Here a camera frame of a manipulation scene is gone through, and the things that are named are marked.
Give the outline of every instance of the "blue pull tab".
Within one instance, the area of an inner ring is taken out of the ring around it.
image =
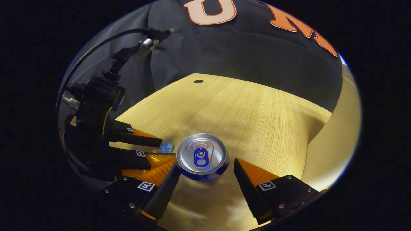
[[[194,151],[194,164],[197,167],[204,167],[208,165],[208,151],[205,148],[197,148]]]

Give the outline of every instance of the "blue can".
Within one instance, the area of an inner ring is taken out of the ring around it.
[[[210,134],[195,134],[181,142],[176,151],[177,167],[193,180],[211,180],[223,174],[230,158],[223,142]]]

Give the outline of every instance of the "wooden table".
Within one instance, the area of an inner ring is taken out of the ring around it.
[[[117,120],[162,138],[174,151],[186,137],[208,133],[230,154],[228,169],[211,182],[181,175],[158,225],[170,231],[250,230],[258,227],[233,172],[241,158],[276,175],[301,178],[307,144],[331,112],[274,88],[238,79],[192,74],[143,99]],[[158,148],[111,143],[146,152]]]

